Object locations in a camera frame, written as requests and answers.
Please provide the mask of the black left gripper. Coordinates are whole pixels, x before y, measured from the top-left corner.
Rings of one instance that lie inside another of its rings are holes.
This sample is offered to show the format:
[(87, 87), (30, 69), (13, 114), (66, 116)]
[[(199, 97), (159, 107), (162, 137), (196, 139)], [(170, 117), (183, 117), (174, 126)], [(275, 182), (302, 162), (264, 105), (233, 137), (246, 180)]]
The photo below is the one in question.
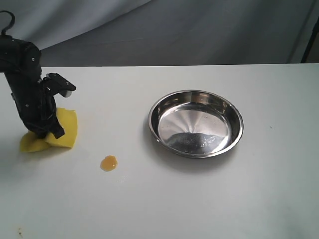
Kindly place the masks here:
[(55, 99), (46, 89), (41, 73), (41, 67), (37, 66), (30, 71), (6, 71), (4, 75), (24, 126), (37, 138), (44, 139), (50, 132), (59, 139), (65, 131), (56, 116)]

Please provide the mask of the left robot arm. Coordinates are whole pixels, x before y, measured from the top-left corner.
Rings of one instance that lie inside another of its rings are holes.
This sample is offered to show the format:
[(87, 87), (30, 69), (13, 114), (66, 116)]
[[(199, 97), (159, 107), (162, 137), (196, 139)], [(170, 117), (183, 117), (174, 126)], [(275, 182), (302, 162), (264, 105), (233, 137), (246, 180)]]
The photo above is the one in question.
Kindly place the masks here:
[(33, 43), (8, 35), (0, 37), (0, 71), (6, 77), (20, 119), (38, 138), (49, 133), (60, 138), (65, 131), (56, 115), (57, 91), (50, 78), (41, 77), (40, 57)]

